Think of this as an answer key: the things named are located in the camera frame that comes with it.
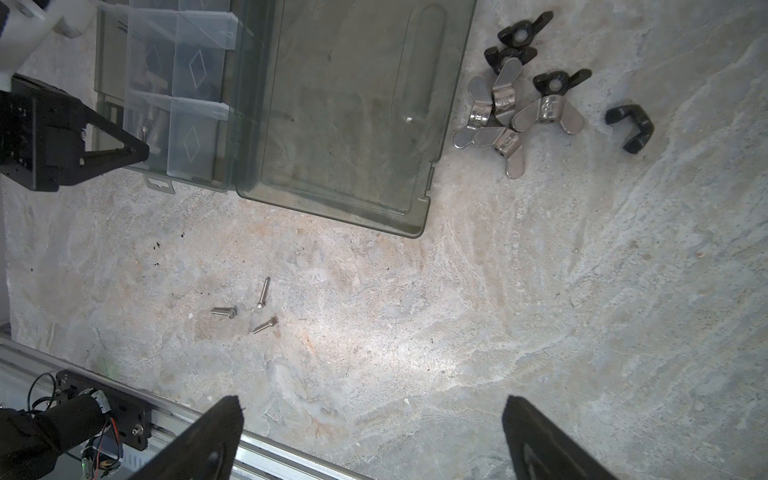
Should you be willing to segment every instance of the marble surface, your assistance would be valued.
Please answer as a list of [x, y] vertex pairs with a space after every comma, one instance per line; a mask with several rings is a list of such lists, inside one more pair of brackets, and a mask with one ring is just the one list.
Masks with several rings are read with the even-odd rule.
[[[587, 127], [526, 132], [520, 180], [448, 139], [417, 240], [130, 171], [4, 180], [15, 338], [195, 409], [237, 394], [249, 430], [377, 478], [513, 478], [510, 394], [618, 478], [765, 478], [768, 5], [481, 0], [449, 135], [497, 30], [545, 8], [518, 98], [591, 68]], [[92, 101], [93, 41], [25, 71]], [[637, 156], [602, 120], [627, 99]]]

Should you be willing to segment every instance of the transparent green lid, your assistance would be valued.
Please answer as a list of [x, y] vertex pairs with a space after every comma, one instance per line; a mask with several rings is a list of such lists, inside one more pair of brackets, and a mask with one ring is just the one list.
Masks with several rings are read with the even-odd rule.
[[418, 237], [475, 2], [249, 3], [227, 145], [237, 193]]

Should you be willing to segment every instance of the plastic storage box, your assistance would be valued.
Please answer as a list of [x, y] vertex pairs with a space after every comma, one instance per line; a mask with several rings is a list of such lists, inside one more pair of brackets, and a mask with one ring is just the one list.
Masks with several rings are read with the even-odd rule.
[[422, 233], [473, 0], [125, 3], [102, 5], [96, 89], [150, 145], [148, 186]]

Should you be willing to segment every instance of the diamond-shaped marking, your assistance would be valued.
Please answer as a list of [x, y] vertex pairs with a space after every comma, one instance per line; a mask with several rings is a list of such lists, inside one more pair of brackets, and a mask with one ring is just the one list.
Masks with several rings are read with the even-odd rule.
[[203, 61], [203, 52], [197, 50], [197, 53], [190, 61], [190, 73], [192, 74], [192, 82], [194, 82], [195, 88], [200, 88], [200, 84], [205, 80], [207, 72], [205, 71], [205, 62]]
[[144, 56], [144, 65], [147, 66], [147, 70], [150, 73], [159, 75], [163, 69], [163, 64], [160, 60], [160, 54], [157, 53], [157, 46], [152, 45], [152, 49]]
[[197, 129], [195, 127], [192, 127], [192, 130], [184, 137], [183, 143], [184, 150], [187, 151], [187, 158], [192, 163], [197, 153], [200, 152], [200, 140], [197, 139]]

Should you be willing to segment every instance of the bolt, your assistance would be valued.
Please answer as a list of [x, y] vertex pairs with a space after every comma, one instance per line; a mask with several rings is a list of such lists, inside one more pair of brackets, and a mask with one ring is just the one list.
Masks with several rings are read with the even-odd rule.
[[276, 317], [276, 316], [273, 316], [272, 318], [270, 318], [270, 321], [269, 321], [269, 322], [267, 322], [267, 323], [262, 323], [261, 325], [259, 325], [259, 326], [258, 326], [258, 327], [256, 327], [255, 329], [253, 329], [253, 332], [251, 332], [251, 333], [258, 333], [258, 332], [260, 332], [260, 331], [262, 331], [262, 330], [264, 330], [264, 329], [268, 329], [268, 328], [270, 328], [271, 326], [275, 326], [275, 325], [277, 325], [277, 317]]
[[270, 278], [267, 277], [266, 279], [264, 279], [264, 286], [261, 287], [261, 297], [259, 298], [259, 303], [256, 305], [256, 308], [264, 308], [264, 306], [266, 305], [266, 288], [269, 285], [270, 285]]
[[237, 309], [233, 306], [217, 306], [216, 308], [210, 309], [210, 312], [214, 315], [226, 315], [230, 318], [234, 318], [235, 315], [237, 315]]

